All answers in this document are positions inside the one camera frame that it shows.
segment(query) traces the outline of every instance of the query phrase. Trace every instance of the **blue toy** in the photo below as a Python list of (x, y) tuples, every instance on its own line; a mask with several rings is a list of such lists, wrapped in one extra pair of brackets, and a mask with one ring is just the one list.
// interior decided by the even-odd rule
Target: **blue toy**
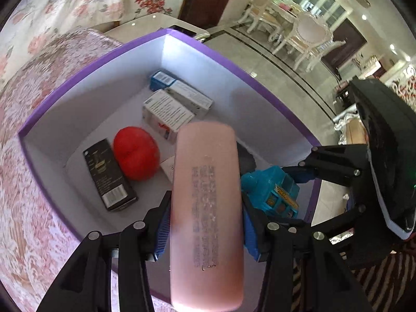
[(267, 215), (296, 218), (299, 205), (295, 201), (299, 186), (280, 167), (272, 166), (242, 175), (241, 189), (253, 207)]

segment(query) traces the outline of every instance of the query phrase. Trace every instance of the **red fruit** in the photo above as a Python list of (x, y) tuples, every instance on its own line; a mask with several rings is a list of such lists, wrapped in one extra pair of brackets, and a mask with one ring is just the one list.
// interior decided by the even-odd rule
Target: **red fruit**
[(153, 137), (141, 128), (121, 129), (114, 138), (113, 150), (121, 170), (130, 179), (149, 179), (159, 168), (159, 148)]

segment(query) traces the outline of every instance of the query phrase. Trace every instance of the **blue gripper pad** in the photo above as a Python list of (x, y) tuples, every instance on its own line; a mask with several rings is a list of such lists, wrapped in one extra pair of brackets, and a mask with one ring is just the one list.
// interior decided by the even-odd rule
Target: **blue gripper pad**
[(165, 252), (165, 246), (169, 238), (169, 231), (171, 229), (171, 204), (166, 208), (162, 221), (157, 231), (156, 250), (155, 255), (159, 258)]
[(247, 248), (248, 253), (258, 261), (260, 258), (260, 252), (257, 247), (257, 235), (255, 233), (253, 224), (251, 223), (250, 217), (243, 207), (243, 227), (244, 227), (244, 245)]

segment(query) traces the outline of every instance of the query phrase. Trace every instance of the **barcode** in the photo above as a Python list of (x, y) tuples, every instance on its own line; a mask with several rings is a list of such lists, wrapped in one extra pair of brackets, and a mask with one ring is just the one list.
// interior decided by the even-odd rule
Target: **barcode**
[(166, 75), (164, 72), (158, 72), (155, 76), (153, 76), (154, 79), (162, 82), (163, 84), (167, 84), (168, 86), (175, 81), (173, 77), (170, 77), (169, 75)]
[(113, 190), (103, 194), (102, 198), (107, 207), (116, 204), (117, 202), (121, 201), (122, 199), (127, 197), (126, 190), (124, 189), (123, 184), (115, 187)]

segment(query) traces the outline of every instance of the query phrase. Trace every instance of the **black box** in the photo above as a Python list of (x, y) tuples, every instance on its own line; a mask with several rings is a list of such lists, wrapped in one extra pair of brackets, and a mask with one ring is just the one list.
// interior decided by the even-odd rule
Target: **black box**
[(106, 139), (84, 151), (89, 173), (107, 210), (122, 210), (137, 200)]

